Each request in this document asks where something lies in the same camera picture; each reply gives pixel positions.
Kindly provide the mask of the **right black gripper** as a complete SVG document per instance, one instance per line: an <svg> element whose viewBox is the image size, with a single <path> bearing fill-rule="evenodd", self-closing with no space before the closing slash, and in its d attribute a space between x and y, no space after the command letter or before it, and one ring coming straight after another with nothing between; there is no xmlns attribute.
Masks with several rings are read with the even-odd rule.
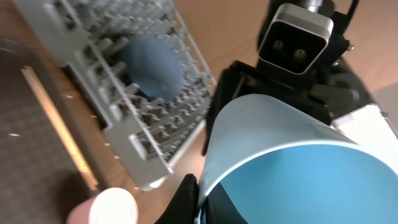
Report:
<svg viewBox="0 0 398 224"><path fill-rule="evenodd" d="M334 26L328 46L302 75L295 75L263 62L259 55L255 67L234 61L229 68L222 71L208 109L207 141L210 140L218 113L230 101L252 93L272 96L325 124L331 124L333 119L340 116L340 112L335 108L336 96L348 93L350 88L337 87L333 80L338 75L351 76L351 70L342 57L350 46L344 33L351 22L351 13L343 14L336 11L335 3L328 0L271 0L260 29L257 54L277 8L283 3L292 3L306 9L314 7L314 12L329 17Z"/></svg>

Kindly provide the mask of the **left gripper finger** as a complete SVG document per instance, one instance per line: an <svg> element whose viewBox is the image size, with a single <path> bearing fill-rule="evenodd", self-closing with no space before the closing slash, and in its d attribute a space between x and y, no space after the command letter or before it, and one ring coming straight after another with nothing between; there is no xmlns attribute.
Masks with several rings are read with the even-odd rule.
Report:
<svg viewBox="0 0 398 224"><path fill-rule="evenodd" d="M187 174L155 224L193 224L197 214L198 193L197 178Z"/></svg>

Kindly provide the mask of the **pink white cup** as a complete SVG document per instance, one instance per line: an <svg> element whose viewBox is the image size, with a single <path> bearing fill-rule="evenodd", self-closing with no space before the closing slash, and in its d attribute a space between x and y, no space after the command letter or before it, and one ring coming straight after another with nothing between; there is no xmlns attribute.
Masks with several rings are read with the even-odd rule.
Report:
<svg viewBox="0 0 398 224"><path fill-rule="evenodd" d="M68 215L67 224L136 224L138 207L130 192L109 188L77 205Z"/></svg>

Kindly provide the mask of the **small blue cup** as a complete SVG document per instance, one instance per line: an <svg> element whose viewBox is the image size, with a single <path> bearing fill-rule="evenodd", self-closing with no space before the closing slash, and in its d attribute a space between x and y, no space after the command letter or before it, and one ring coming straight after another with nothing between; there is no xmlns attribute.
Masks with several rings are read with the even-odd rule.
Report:
<svg viewBox="0 0 398 224"><path fill-rule="evenodd" d="M396 223L397 138L376 105L331 124L266 95L216 116L201 223Z"/></svg>

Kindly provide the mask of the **dark blue plate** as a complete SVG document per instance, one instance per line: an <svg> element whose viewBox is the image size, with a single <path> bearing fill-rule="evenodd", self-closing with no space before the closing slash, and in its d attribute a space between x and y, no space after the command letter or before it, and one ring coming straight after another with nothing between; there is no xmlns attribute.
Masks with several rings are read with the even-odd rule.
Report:
<svg viewBox="0 0 398 224"><path fill-rule="evenodd" d="M141 92L164 101L174 100L184 86L182 63L162 39L154 35L135 35L119 51L130 79Z"/></svg>

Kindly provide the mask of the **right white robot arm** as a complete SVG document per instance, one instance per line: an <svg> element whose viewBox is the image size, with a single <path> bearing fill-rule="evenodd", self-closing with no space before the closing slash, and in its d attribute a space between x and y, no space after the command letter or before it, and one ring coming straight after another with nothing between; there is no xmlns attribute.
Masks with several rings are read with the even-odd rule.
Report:
<svg viewBox="0 0 398 224"><path fill-rule="evenodd" d="M352 0L341 13L333 1L272 0L257 39L257 65L235 61L223 70L206 133L230 101L251 93L277 98L323 124L373 104L344 58L353 48L345 32L358 4Z"/></svg>

